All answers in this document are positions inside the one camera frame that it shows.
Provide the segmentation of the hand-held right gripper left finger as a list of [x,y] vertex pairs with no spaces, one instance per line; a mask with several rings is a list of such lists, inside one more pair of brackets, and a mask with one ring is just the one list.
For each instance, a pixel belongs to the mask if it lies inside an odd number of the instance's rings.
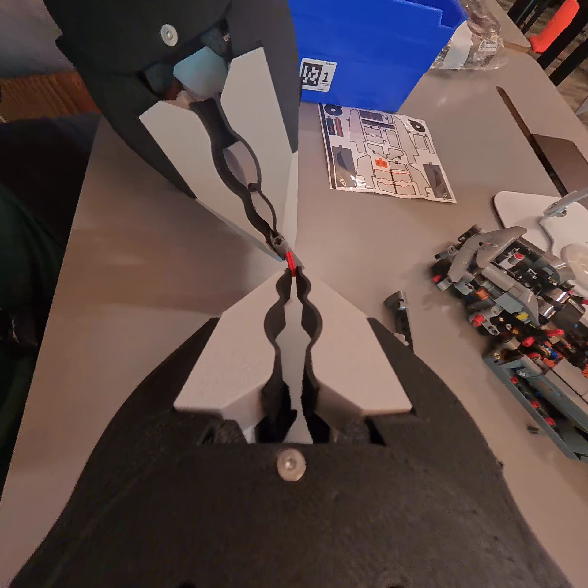
[[273,426],[290,410],[277,337],[285,327],[292,272],[267,279],[221,314],[173,407]]

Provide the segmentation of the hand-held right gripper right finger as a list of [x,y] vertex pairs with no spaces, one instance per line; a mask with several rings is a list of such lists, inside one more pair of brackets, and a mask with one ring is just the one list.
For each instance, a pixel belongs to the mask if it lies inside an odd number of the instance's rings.
[[349,422],[409,413],[413,405],[368,317],[301,268],[296,289],[310,338],[301,397],[305,416]]

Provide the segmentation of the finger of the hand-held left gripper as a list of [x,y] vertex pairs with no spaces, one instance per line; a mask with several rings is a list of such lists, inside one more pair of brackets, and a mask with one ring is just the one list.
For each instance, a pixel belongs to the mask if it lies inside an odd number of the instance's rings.
[[257,212],[292,251],[298,222],[298,152],[290,146],[264,48],[231,60],[219,108],[241,148],[245,186]]
[[275,260],[272,228],[259,215],[251,192],[231,172],[219,137],[201,117],[175,101],[159,101],[139,117],[197,201]]

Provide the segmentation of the blue plastic bin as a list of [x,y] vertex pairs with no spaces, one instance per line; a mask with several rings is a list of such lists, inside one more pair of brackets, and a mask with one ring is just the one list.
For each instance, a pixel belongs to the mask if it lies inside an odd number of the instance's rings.
[[459,1],[289,1],[302,102],[397,112],[467,20]]

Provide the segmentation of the lego sticker sheet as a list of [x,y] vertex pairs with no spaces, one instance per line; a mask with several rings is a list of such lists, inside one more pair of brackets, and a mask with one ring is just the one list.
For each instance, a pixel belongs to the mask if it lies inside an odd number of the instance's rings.
[[318,112],[331,189],[456,203],[425,121],[334,104]]

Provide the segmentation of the grey lego car model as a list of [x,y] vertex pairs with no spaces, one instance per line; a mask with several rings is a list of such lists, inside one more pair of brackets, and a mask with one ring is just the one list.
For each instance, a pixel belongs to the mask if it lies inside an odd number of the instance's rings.
[[474,225],[435,256],[430,278],[488,337],[483,360],[535,422],[528,430],[587,463],[587,304],[569,264],[525,233]]

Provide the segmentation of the clear bag of lego parts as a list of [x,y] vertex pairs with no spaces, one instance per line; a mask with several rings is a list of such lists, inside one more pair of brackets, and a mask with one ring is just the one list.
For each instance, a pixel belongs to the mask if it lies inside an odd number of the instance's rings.
[[487,1],[460,1],[467,14],[447,45],[430,66],[431,70],[495,70],[507,61],[499,20]]

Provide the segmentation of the white book stand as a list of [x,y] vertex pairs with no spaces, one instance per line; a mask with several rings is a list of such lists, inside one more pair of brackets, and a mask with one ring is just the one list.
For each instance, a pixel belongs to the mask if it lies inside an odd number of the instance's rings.
[[587,294],[587,188],[563,197],[502,191],[493,203],[505,227],[525,228],[529,242],[569,262],[577,289]]

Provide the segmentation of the orange plastic object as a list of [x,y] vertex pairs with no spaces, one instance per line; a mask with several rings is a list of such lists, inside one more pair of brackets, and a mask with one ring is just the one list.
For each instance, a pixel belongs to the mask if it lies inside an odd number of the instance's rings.
[[529,38],[533,52],[536,54],[544,53],[571,24],[579,9],[580,3],[578,1],[564,1],[541,32]]

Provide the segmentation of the wooden partition frame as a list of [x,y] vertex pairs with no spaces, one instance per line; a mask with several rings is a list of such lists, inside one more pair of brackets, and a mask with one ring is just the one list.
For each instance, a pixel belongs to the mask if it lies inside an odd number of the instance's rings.
[[1,79],[1,123],[100,114],[77,71]]

